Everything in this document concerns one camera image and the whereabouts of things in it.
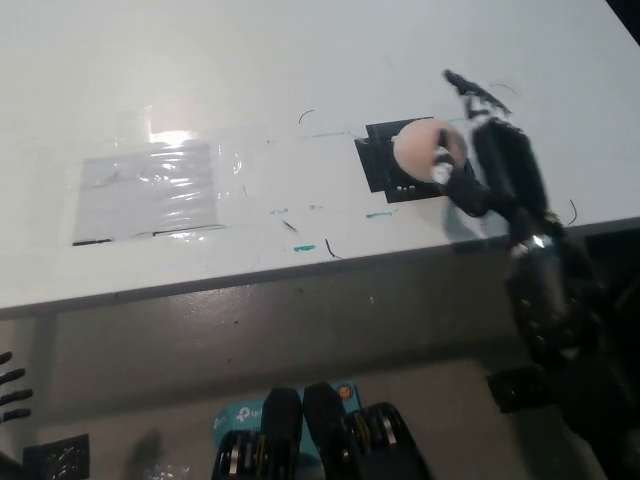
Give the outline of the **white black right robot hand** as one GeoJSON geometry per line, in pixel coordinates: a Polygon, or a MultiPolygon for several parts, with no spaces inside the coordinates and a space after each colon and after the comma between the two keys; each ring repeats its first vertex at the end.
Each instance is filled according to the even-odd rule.
{"type": "Polygon", "coordinates": [[[453,144],[437,135],[433,182],[462,211],[481,217],[492,211],[512,232],[547,233],[558,224],[550,212],[542,176],[529,137],[513,121],[512,111],[477,83],[449,69],[444,79],[463,104],[479,181],[453,156],[453,144]]]}

